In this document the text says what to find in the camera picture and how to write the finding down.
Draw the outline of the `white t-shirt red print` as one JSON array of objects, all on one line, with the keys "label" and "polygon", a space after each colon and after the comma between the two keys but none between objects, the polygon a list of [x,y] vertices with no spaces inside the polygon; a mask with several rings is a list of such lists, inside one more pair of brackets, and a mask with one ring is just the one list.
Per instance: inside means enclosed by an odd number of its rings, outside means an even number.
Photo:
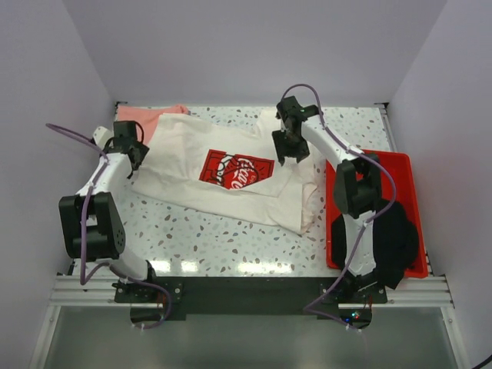
[{"label": "white t-shirt red print", "polygon": [[134,192],[205,213],[305,233],[314,220],[314,163],[281,165],[272,138],[273,108],[250,128],[216,125],[190,115],[158,119]]}]

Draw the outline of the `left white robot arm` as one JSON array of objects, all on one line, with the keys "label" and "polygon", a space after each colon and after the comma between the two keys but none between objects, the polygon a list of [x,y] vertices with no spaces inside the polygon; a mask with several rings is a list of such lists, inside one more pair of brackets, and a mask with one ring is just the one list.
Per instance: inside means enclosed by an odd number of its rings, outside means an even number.
[{"label": "left white robot arm", "polygon": [[115,198],[141,166],[149,152],[143,127],[136,121],[116,121],[108,138],[93,138],[57,125],[50,129],[75,139],[98,153],[98,165],[76,194],[58,203],[65,249],[80,262],[80,284],[85,285],[101,268],[109,268],[141,301],[158,296],[159,283],[149,261],[127,246],[125,227]]}]

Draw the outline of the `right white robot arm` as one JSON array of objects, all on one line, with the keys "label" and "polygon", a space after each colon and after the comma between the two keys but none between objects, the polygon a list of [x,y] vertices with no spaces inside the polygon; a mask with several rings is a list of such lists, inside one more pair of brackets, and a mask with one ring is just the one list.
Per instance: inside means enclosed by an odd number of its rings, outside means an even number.
[{"label": "right white robot arm", "polygon": [[373,222],[382,198],[381,175],[391,175],[377,155],[364,153],[331,130],[316,105],[303,107],[294,96],[283,97],[276,118],[281,128],[272,138],[281,165],[286,158],[303,161],[312,145],[335,170],[333,200],[344,219],[347,252],[342,291],[349,301],[359,302],[377,283]]}]

